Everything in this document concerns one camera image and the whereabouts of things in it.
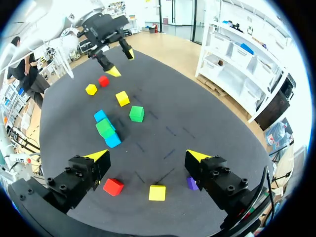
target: bolt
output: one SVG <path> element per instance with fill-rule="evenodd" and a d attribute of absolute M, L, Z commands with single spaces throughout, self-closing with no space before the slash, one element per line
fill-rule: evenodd
<path fill-rule="evenodd" d="M 66 173 L 70 173 L 70 171 L 71 171 L 71 168 L 70 168 L 70 167 L 65 167 L 65 172 L 66 172 Z"/>
<path fill-rule="evenodd" d="M 53 178 L 47 178 L 47 181 L 48 181 L 48 184 L 49 185 L 54 185 L 55 184 L 55 181 L 54 181 L 54 179 Z"/>
<path fill-rule="evenodd" d="M 245 179 L 245 178 L 241 179 L 240 184 L 243 185 L 243 186 L 247 186 L 248 185 L 248 179 Z"/>
<path fill-rule="evenodd" d="M 212 177 L 213 177 L 213 178 L 216 178 L 218 175 L 219 175 L 219 172 L 218 172 L 218 171 L 213 171 L 213 172 L 212 172 Z"/>
<path fill-rule="evenodd" d="M 235 187 L 233 185 L 229 185 L 227 188 L 226 188 L 228 194 L 232 194 L 235 190 Z"/>
<path fill-rule="evenodd" d="M 82 174 L 82 172 L 81 172 L 80 170 L 78 170 L 78 171 L 76 171 L 76 176 L 78 176 L 78 177 L 82 177 L 82 176 L 83 176 L 83 174 Z"/>
<path fill-rule="evenodd" d="M 225 167 L 224 170 L 225 170 L 226 173 L 230 173 L 231 172 L 231 169 L 229 169 L 228 167 Z"/>
<path fill-rule="evenodd" d="M 60 189 L 60 191 L 62 191 L 64 193 L 67 190 L 67 186 L 62 184 L 61 186 L 59 186 L 59 189 Z"/>

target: blue cube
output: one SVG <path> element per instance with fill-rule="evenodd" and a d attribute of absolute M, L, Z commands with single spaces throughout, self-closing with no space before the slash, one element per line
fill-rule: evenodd
<path fill-rule="evenodd" d="M 192 177 L 187 178 L 189 189 L 198 190 L 198 186 Z"/>
<path fill-rule="evenodd" d="M 105 139 L 105 143 L 110 147 L 110 148 L 114 148 L 116 146 L 118 146 L 119 144 L 121 144 L 121 141 L 119 139 L 119 136 L 115 133 L 113 134 L 111 137 Z"/>
<path fill-rule="evenodd" d="M 107 116 L 103 112 L 103 110 L 99 110 L 97 113 L 94 114 L 94 118 L 96 122 L 100 122 L 103 119 L 107 119 Z"/>
<path fill-rule="evenodd" d="M 106 119 L 109 124 L 111 125 L 111 128 L 115 131 L 116 129 L 114 128 L 114 126 L 111 124 L 110 120 L 108 119 L 108 117 L 106 116 L 106 114 L 104 113 L 103 110 L 99 110 L 98 112 L 96 112 L 94 114 L 94 118 L 96 122 L 100 122 L 103 119 Z"/>

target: green cube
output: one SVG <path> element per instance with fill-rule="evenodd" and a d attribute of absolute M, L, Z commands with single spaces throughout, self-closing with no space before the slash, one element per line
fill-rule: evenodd
<path fill-rule="evenodd" d="M 115 134 L 115 131 L 113 130 L 107 119 L 101 120 L 95 126 L 97 127 L 98 132 L 104 139 L 107 139 L 111 137 L 113 134 Z"/>
<path fill-rule="evenodd" d="M 145 115 L 144 107 L 132 106 L 129 117 L 133 122 L 142 122 Z"/>

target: yellow cube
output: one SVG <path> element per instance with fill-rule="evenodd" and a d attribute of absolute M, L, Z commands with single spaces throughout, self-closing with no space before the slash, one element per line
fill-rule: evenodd
<path fill-rule="evenodd" d="M 150 188 L 149 188 L 150 201 L 164 201 L 165 196 L 166 196 L 166 186 L 150 185 Z"/>
<path fill-rule="evenodd" d="M 128 98 L 125 90 L 116 94 L 115 96 L 117 97 L 118 103 L 121 107 L 124 105 L 127 105 L 129 103 L 129 98 Z"/>
<path fill-rule="evenodd" d="M 86 88 L 85 91 L 88 93 L 88 95 L 94 95 L 97 92 L 97 87 L 95 84 L 89 84 Z"/>

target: floor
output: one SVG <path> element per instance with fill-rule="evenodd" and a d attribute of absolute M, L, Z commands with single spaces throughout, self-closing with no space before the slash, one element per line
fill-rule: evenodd
<path fill-rule="evenodd" d="M 160 30 L 159 23 L 156 22 L 145 22 L 146 26 L 151 26 L 153 23 L 158 24 L 158 31 Z M 202 43 L 204 27 L 197 26 L 195 34 L 195 42 Z M 162 25 L 162 32 L 168 35 L 177 36 L 185 40 L 191 40 L 193 33 L 193 26 L 173 26 L 173 25 Z"/>
<path fill-rule="evenodd" d="M 162 63 L 172 67 L 219 98 L 247 125 L 247 127 L 261 142 L 262 146 L 268 150 L 263 131 L 255 121 L 248 123 L 247 120 L 249 119 L 249 114 L 242 106 L 240 106 L 232 97 L 228 95 L 220 97 L 216 92 L 212 91 L 209 87 L 202 84 L 195 78 L 195 72 L 201 48 L 199 44 L 184 40 L 180 37 L 175 37 L 173 35 L 161 33 L 149 34 L 149 32 L 142 32 L 129 36 L 126 38 L 126 40 L 135 50 L 147 54 L 148 56 L 151 56 L 156 60 L 159 60 Z M 86 60 L 88 60 L 88 57 L 82 56 L 77 61 L 72 62 L 71 67 L 75 68 Z M 48 82 L 56 80 L 57 78 L 49 78 Z M 31 125 L 26 131 L 26 135 L 39 143 L 40 109 L 37 105 L 35 105 L 31 118 Z"/>

